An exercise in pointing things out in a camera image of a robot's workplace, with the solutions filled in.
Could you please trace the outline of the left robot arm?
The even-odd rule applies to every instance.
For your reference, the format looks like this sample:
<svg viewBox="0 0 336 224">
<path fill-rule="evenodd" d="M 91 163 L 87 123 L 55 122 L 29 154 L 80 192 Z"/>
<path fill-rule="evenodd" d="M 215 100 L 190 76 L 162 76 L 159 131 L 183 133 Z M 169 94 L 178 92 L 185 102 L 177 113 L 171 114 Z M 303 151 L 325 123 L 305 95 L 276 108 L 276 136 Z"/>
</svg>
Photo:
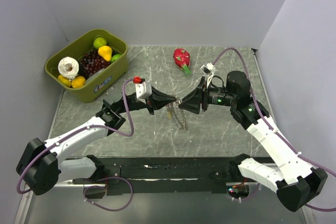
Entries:
<svg viewBox="0 0 336 224">
<path fill-rule="evenodd" d="M 20 186 L 22 182 L 35 195 L 42 195 L 51 190 L 57 183 L 77 178 L 87 178 L 92 183 L 103 179 L 103 164 L 93 155 L 80 159 L 70 159 L 70 156 L 86 145 L 111 135 L 120 133 L 120 127 L 125 122 L 122 113 L 147 109 L 150 114 L 177 99 L 172 95 L 162 93 L 150 87 L 144 91 L 140 84 L 136 92 L 127 95 L 124 89 L 117 88 L 103 100 L 102 108 L 84 124 L 75 129 L 41 141 L 31 140 L 16 167 L 20 175 L 16 186 L 17 192 L 24 194 Z"/>
</svg>

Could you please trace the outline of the metal key organizer disc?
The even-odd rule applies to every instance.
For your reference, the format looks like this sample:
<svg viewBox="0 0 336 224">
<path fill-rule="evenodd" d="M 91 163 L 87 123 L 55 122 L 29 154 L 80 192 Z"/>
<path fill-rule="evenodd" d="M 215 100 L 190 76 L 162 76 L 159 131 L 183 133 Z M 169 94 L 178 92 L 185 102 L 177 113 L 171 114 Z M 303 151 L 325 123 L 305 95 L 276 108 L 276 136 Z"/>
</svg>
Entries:
<svg viewBox="0 0 336 224">
<path fill-rule="evenodd" d="M 170 92 L 170 95 L 176 98 L 175 102 L 169 103 L 166 106 L 166 110 L 168 112 L 169 118 L 174 121 L 178 129 L 180 130 L 187 130 L 188 124 L 186 121 L 186 117 L 184 111 L 179 108 L 181 103 L 181 99 L 173 92 Z"/>
</svg>

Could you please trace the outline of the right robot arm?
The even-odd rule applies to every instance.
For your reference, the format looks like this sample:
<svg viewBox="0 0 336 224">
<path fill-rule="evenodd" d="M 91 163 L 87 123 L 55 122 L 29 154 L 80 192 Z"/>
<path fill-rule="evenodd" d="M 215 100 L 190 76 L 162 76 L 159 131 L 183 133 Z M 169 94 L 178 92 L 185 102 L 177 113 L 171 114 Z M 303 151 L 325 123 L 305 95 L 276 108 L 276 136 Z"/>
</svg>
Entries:
<svg viewBox="0 0 336 224">
<path fill-rule="evenodd" d="M 235 181 L 249 178 L 264 185 L 276 193 L 283 206 L 295 212 L 321 193 L 328 175 L 290 148 L 268 111 L 253 100 L 250 87 L 249 79 L 241 71 L 229 72 L 226 86 L 221 88 L 207 84 L 202 77 L 179 108 L 199 114 L 210 104 L 228 106 L 234 120 L 259 142 L 277 166 L 270 168 L 240 154 L 230 161 L 230 177 Z"/>
</svg>

